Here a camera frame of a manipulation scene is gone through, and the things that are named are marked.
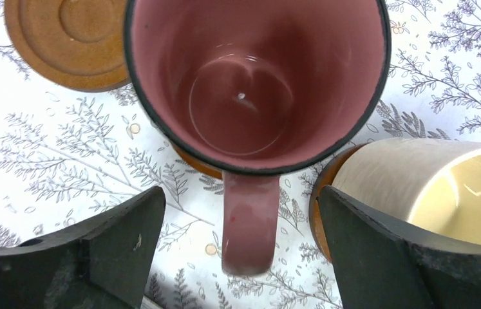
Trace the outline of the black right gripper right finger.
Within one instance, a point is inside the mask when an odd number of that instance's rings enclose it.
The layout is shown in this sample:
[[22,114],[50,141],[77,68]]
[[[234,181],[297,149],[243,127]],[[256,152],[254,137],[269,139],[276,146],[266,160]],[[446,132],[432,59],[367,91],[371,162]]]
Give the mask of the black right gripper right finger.
[[325,186],[319,206],[345,308],[481,308],[481,245],[445,237]]

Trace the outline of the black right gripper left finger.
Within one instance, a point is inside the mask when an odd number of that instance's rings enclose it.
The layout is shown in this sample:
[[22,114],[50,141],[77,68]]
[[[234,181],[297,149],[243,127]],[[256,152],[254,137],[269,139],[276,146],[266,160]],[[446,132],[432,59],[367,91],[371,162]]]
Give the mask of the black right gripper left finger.
[[165,206],[154,186],[70,227],[0,248],[0,308],[140,308]]

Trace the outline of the brown wooden coaster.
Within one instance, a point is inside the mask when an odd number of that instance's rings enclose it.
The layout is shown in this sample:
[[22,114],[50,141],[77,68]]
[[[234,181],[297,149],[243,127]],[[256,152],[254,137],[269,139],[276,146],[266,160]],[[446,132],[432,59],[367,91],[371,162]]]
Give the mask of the brown wooden coaster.
[[193,167],[195,170],[203,174],[206,174],[207,176],[221,180],[222,172],[219,169],[215,169],[213,166],[207,165],[204,162],[197,160],[195,157],[190,156],[189,154],[182,151],[177,145],[173,143],[171,145],[173,149],[176,151],[176,153],[180,156],[180,158],[183,161],[185,161],[188,165]]
[[329,262],[332,261],[332,258],[323,228],[323,220],[321,218],[321,211],[318,200],[319,193],[324,186],[332,184],[342,165],[347,161],[347,159],[349,159],[349,157],[351,157],[359,148],[363,147],[364,145],[366,145],[366,143],[355,145],[341,151],[338,154],[335,154],[334,157],[323,167],[322,171],[319,173],[313,186],[312,193],[310,195],[308,207],[308,221],[310,224],[310,229],[316,242],[316,246],[324,255],[326,260]]
[[5,24],[18,54],[67,88],[103,92],[129,83],[124,0],[6,0]]

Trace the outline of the cream yellow mug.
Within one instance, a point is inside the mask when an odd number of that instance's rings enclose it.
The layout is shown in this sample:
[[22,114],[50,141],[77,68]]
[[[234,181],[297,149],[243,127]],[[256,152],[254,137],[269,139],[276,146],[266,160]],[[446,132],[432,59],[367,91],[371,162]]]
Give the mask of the cream yellow mug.
[[402,221],[481,245],[481,142],[372,142],[344,162],[332,185]]

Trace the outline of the pink mug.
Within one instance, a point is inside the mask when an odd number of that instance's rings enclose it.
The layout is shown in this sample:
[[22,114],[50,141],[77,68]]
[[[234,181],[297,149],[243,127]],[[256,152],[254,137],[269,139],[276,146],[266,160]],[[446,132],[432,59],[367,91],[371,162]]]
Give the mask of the pink mug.
[[337,151],[386,84],[384,1],[129,1],[124,50],[150,118],[222,173],[222,268],[266,272],[282,174]]

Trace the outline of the floral patterned tablecloth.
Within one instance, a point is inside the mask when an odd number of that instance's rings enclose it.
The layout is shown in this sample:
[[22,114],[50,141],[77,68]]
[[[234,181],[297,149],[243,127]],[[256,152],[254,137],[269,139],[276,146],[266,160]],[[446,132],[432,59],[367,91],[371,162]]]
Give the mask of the floral patterned tablecloth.
[[[388,1],[393,56],[376,111],[350,145],[403,136],[481,142],[481,1]],[[0,1],[0,247],[66,228],[153,186],[167,210],[147,283],[163,308],[341,308],[309,227],[318,163],[281,179],[272,270],[221,270],[221,181],[189,167],[131,86],[81,93],[38,75]]]

